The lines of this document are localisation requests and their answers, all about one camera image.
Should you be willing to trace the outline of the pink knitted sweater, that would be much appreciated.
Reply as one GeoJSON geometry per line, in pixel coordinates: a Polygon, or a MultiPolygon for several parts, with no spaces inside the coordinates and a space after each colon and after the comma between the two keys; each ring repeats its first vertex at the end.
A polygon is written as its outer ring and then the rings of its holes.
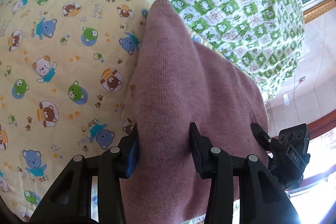
{"type": "Polygon", "coordinates": [[[190,123],[238,157],[268,156],[251,124],[268,129],[261,92],[229,60],[193,42],[168,0],[151,6],[135,69],[139,160],[121,182],[127,223],[183,223],[205,214],[210,181],[196,173],[190,123]]]}

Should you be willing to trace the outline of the yellow cartoon bear quilt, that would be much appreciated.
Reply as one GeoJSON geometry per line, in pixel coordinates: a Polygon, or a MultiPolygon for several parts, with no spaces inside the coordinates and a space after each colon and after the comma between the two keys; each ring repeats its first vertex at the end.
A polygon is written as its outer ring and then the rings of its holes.
{"type": "Polygon", "coordinates": [[[1,199],[31,221],[77,154],[136,123],[138,55],[152,0],[1,0],[1,199]]]}

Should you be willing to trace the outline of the red wooden window frame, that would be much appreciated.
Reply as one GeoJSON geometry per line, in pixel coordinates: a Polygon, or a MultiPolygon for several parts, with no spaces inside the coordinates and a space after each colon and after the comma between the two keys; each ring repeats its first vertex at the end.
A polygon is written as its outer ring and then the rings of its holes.
{"type": "Polygon", "coordinates": [[[317,138],[328,131],[335,128],[336,124],[336,110],[333,110],[329,114],[319,118],[318,120],[311,122],[307,125],[307,129],[310,132],[309,140],[317,138]]]}

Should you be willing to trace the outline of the white wall socket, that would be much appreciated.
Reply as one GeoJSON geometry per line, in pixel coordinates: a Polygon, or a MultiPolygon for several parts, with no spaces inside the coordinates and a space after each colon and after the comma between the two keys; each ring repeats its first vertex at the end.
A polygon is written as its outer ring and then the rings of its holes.
{"type": "Polygon", "coordinates": [[[305,76],[301,77],[298,82],[302,83],[302,82],[304,82],[304,80],[305,80],[305,76]]]}

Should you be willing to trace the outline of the gold picture frame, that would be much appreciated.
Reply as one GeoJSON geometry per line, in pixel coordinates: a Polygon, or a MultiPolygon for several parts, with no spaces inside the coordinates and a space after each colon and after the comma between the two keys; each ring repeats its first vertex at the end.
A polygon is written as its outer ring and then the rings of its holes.
{"type": "Polygon", "coordinates": [[[304,3],[302,6],[304,23],[311,22],[335,7],[335,0],[310,0],[304,3]]]}

